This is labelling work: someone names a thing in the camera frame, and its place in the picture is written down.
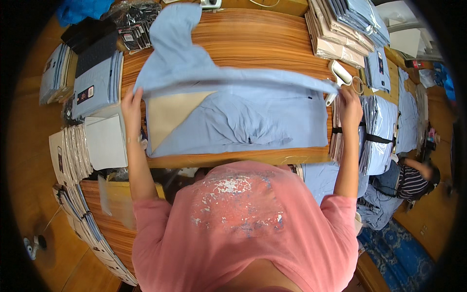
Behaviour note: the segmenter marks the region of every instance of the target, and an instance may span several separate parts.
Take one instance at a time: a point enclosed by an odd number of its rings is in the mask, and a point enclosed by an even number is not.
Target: label tag
[[[381,74],[384,74],[384,67],[382,65],[382,55],[380,52],[378,52],[378,64],[379,64],[379,72]]]
[[[78,93],[76,104],[80,104],[85,100],[90,99],[94,96],[94,85],[84,90],[81,93]]]
[[[133,37],[131,36],[131,34],[123,35],[123,38],[125,39],[126,42],[133,41]]]

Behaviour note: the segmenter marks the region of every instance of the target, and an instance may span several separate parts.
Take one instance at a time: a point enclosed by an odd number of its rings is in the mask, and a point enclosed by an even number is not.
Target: white paper
[[[389,26],[400,22],[389,19]],[[420,42],[420,30],[417,28],[405,29],[389,34],[391,49],[399,50],[409,56],[417,57],[418,43]]]
[[[127,167],[127,154],[119,116],[115,115],[100,121],[97,119],[100,118],[87,117],[85,120],[86,144],[92,167],[95,170]]]

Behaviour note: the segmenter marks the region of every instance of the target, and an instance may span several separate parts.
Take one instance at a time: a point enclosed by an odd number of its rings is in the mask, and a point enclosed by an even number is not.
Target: wooden table
[[[327,68],[329,60],[315,57],[305,19],[288,14],[253,9],[225,9],[217,13],[204,12],[192,33],[193,43],[202,46],[218,66],[237,68],[267,68],[299,72],[318,79],[334,77]],[[152,53],[146,49],[125,55],[122,93],[132,85]],[[357,76],[358,71],[342,64]],[[142,116],[146,106],[141,104]],[[327,109],[328,141],[331,139],[332,113]],[[239,160],[264,163],[297,164],[329,161],[329,146],[225,152],[220,154],[173,155],[148,158],[151,168],[208,167]]]

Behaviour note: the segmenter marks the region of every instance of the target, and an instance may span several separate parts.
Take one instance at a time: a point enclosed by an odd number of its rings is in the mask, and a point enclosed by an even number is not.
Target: power strip
[[[222,0],[216,0],[215,4],[211,4],[209,0],[201,0],[201,7],[203,9],[217,9],[222,5]]]

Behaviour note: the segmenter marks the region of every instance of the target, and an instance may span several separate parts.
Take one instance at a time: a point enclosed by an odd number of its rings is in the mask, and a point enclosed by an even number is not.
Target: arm
[[[360,100],[350,87],[342,87],[340,97],[344,149],[337,174],[334,194],[357,198],[358,191],[358,126],[363,116]]]
[[[406,158],[404,157],[403,159],[399,160],[399,164],[401,165],[406,165],[411,168],[414,168],[420,172],[420,175],[423,177],[424,180],[430,180],[432,176],[432,169],[423,163],[420,163],[416,160]]]
[[[146,154],[139,142],[142,95],[143,89],[138,88],[133,96],[133,86],[131,86],[121,102],[127,135],[128,176],[133,202],[157,199],[157,191],[146,161]]]

